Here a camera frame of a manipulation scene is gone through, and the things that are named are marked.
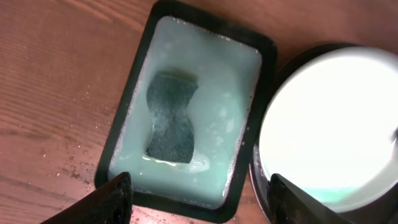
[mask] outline dark edge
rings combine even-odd
[[[262,117],[266,111],[267,105],[264,104],[264,98],[267,96],[267,90],[270,88],[269,84],[274,74],[277,50],[274,43],[266,36],[181,2],[161,0],[154,4],[150,12],[113,125],[98,163],[95,175],[95,186],[98,188],[108,181],[108,167],[124,119],[127,115],[134,87],[137,83],[152,36],[154,35],[156,24],[164,16],[173,16],[216,34],[227,36],[257,49],[262,56],[259,79],[245,127],[249,128],[249,131],[244,133],[242,141],[245,142],[245,145],[239,148],[229,192],[224,204],[216,210],[210,210],[195,205],[176,202],[164,197],[142,194],[139,192],[134,193],[135,205],[176,213],[187,217],[206,220],[208,222],[224,223],[233,217],[238,207],[245,176],[248,171],[248,164],[252,156],[252,146],[258,138]]]
[[[299,56],[287,62],[277,72],[277,76],[268,95],[266,105],[268,106],[279,88],[285,83],[285,81],[291,76],[291,74],[293,74],[301,66],[321,56],[322,54],[345,47],[360,47],[360,45],[350,43],[331,43],[319,45],[301,53]],[[271,221],[271,211],[269,209],[267,201],[267,189],[269,188],[269,180],[265,177],[265,175],[261,175],[262,167],[260,158],[259,155],[256,154],[256,148],[254,148],[253,151],[254,154],[249,166],[249,173],[252,180],[253,191],[266,220]],[[387,223],[389,219],[395,214],[394,212],[398,212],[398,184],[390,189],[390,191],[384,194],[381,198],[377,199],[375,202],[363,208],[341,213],[340,215],[355,223]]]

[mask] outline wood grain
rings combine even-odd
[[[154,0],[0,1],[0,223],[39,223],[93,176]],[[186,0],[272,38],[278,66],[322,42],[398,53],[393,0]],[[228,223],[265,223],[246,180]],[[204,223],[136,207],[131,223]]]

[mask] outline white liquid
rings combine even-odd
[[[266,177],[279,173],[336,212],[387,192],[398,179],[398,169],[395,176],[392,171],[398,162],[392,160],[397,65],[395,55],[381,50],[348,48],[297,70],[263,121],[260,156]],[[353,196],[367,184],[377,186]]]
[[[247,45],[172,17],[162,18],[134,90],[109,178],[129,171],[134,190],[203,207],[222,205],[260,66],[260,54]],[[199,86],[187,108],[195,138],[189,164],[144,155],[153,125],[147,88],[158,72],[173,69],[192,74]]]

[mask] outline tray rim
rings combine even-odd
[[[223,35],[242,44],[246,44],[258,50],[262,58],[259,79],[257,81],[251,109],[249,111],[248,121],[245,126],[245,130],[247,131],[244,132],[242,138],[242,141],[244,141],[245,144],[241,145],[239,148],[236,165],[231,178],[231,184],[224,204],[222,204],[221,207],[212,210],[156,195],[139,192],[134,193],[134,205],[149,207],[169,213],[176,213],[208,222],[224,223],[233,217],[238,207],[241,191],[243,189],[246,173],[249,167],[249,161],[252,156],[252,147],[258,138],[262,117],[266,111],[264,99],[269,96],[268,89],[273,79],[274,68],[277,60],[277,49],[273,41],[260,33],[251,31],[243,26],[216,17],[202,11],[201,9],[186,5],[182,2],[160,0],[156,2],[151,9],[123,95],[97,166],[95,187],[97,189],[108,181],[109,165],[122,125],[127,115],[132,93],[137,83],[152,36],[154,35],[155,27],[158,21],[164,16],[176,17],[202,27],[210,32]]]

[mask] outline green sponge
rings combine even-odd
[[[187,106],[198,88],[195,82],[160,73],[149,84],[147,105],[152,115],[152,139],[146,154],[154,159],[189,163],[195,145]]]

